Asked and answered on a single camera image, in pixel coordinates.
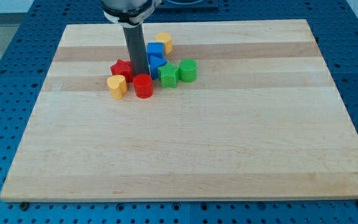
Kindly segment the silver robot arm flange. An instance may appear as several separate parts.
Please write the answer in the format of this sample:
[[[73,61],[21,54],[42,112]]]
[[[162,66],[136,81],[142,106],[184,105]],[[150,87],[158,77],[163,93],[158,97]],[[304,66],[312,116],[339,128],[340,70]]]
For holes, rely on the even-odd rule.
[[[162,0],[101,0],[107,20],[124,27],[135,27],[150,17]]]

